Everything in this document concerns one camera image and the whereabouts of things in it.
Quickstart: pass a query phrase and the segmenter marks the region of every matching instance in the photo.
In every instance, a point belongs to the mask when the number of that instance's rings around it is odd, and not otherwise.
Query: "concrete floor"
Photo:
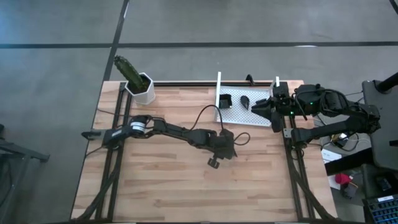
[[[0,0],[0,44],[111,43],[122,3]],[[397,21],[388,0],[130,0],[120,43],[398,41]],[[11,223],[69,219],[87,145],[80,133],[91,127],[109,51],[0,49],[6,139],[51,154],[48,163],[30,165]],[[362,80],[398,71],[398,47],[118,49],[117,54],[154,80],[215,80],[221,71],[225,80],[278,75],[344,93],[360,91]],[[115,69],[110,79],[122,80]],[[341,218],[361,218],[357,205],[335,195]]]

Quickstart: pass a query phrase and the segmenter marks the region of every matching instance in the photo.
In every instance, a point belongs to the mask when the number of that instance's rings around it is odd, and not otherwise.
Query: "white pot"
[[[132,95],[132,98],[136,103],[139,103],[142,105],[148,105],[155,100],[154,81],[151,78],[149,78],[149,76],[147,74],[145,74],[144,72],[140,73],[140,75],[145,76],[150,81],[146,92],[133,94],[132,91],[130,91],[128,88],[129,82],[126,82],[124,88]]]

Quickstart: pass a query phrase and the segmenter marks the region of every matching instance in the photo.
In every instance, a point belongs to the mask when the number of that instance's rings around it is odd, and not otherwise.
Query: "green plant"
[[[113,63],[119,72],[129,81],[129,89],[134,93],[143,93],[147,91],[149,82],[142,78],[131,63],[122,56],[115,56]]]

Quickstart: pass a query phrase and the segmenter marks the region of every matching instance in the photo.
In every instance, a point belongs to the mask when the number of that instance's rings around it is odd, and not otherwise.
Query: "wooden table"
[[[303,84],[288,81],[292,91]],[[104,82],[98,108],[113,112],[119,82]],[[148,106],[132,104],[131,114],[151,114],[168,123],[192,127],[200,110],[215,103],[215,87],[156,87],[156,100]],[[207,109],[196,128],[220,131]],[[97,111],[93,128],[108,129],[113,115]],[[298,127],[313,121],[297,117]],[[235,146],[239,157],[219,160],[216,170],[207,165],[212,156],[186,142],[167,136],[128,139],[125,142],[114,221],[119,222],[273,222],[296,221],[294,200],[281,133],[271,128],[224,124],[235,133],[248,132],[251,141]],[[101,141],[92,141],[88,152]],[[72,212],[78,217],[98,193],[106,150],[85,159]],[[325,166],[318,146],[305,149],[305,166],[312,192],[336,216]],[[304,198],[302,207],[306,211]]]

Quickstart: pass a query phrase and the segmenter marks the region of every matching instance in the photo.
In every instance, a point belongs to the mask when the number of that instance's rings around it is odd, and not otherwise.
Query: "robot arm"
[[[346,121],[329,124],[313,129],[294,128],[287,133],[292,138],[293,144],[302,146],[312,139],[343,132],[373,133],[380,128],[379,112],[373,105],[364,105],[346,99],[345,95],[336,91],[325,89],[317,85],[300,85],[292,96],[289,96],[287,83],[281,83],[273,89],[273,96],[267,100],[257,101],[252,107],[252,112],[267,118],[272,123],[272,130],[282,130],[281,116],[316,115],[335,117],[348,115]]]
[[[153,120],[153,126],[147,127]],[[120,140],[126,138],[147,139],[156,134],[163,134],[172,138],[181,139],[188,142],[189,145],[198,149],[206,149],[214,153],[210,158],[208,165],[217,169],[220,165],[217,159],[232,159],[236,156],[234,149],[234,134],[227,129],[222,129],[220,135],[209,129],[186,129],[173,124],[166,123],[162,118],[153,118],[150,115],[138,115],[132,118],[128,125],[118,129],[108,129],[104,132],[102,146],[108,149],[118,147]]]

